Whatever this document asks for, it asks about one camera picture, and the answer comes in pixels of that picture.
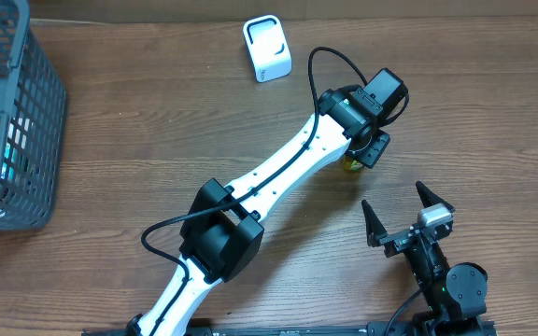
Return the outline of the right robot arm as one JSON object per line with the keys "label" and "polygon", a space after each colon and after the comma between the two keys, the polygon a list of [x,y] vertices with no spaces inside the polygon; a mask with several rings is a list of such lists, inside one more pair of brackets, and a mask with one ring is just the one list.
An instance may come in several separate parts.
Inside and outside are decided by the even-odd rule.
{"label": "right robot arm", "polygon": [[387,322],[370,322],[369,335],[474,335],[497,333],[481,315],[487,311],[488,273],[479,265],[463,262],[450,266],[439,241],[452,232],[455,207],[416,183],[423,208],[417,222],[406,230],[387,233],[371,205],[363,200],[367,244],[382,246],[390,258],[405,256],[418,283]]}

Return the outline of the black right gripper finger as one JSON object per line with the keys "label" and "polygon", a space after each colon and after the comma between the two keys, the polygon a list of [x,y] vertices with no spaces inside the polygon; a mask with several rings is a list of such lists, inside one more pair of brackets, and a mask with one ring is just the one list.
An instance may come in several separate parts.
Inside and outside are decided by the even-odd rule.
{"label": "black right gripper finger", "polygon": [[369,246],[381,246],[381,240],[388,236],[385,227],[366,200],[361,201],[361,207],[365,219],[367,244]]}
{"label": "black right gripper finger", "polygon": [[419,198],[420,198],[424,208],[428,208],[428,207],[431,207],[431,206],[434,206],[434,205],[437,205],[438,203],[440,203],[440,204],[444,205],[446,207],[446,209],[450,213],[455,212],[455,207],[451,203],[448,203],[443,198],[439,197],[437,194],[432,192],[421,181],[417,181],[415,186],[417,188]]}

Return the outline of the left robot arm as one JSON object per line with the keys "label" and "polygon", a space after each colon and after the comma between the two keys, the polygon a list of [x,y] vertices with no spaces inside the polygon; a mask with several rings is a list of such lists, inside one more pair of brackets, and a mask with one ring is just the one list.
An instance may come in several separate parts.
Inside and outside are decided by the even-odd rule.
{"label": "left robot arm", "polygon": [[153,308],[128,323],[127,334],[185,334],[211,289],[234,279],[254,259],[272,211],[308,177],[342,157],[373,168],[389,143],[383,127],[408,101],[404,82],[387,68],[364,86],[327,90],[318,113],[256,169],[227,185],[207,181],[181,220],[176,272]]}

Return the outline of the yellow dish soap bottle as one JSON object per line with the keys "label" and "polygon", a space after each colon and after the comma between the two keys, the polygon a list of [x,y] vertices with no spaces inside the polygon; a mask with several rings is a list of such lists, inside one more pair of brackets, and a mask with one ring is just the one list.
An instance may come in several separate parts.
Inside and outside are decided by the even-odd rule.
{"label": "yellow dish soap bottle", "polygon": [[344,156],[341,160],[342,168],[348,173],[359,173],[364,169],[364,165],[348,156]]}

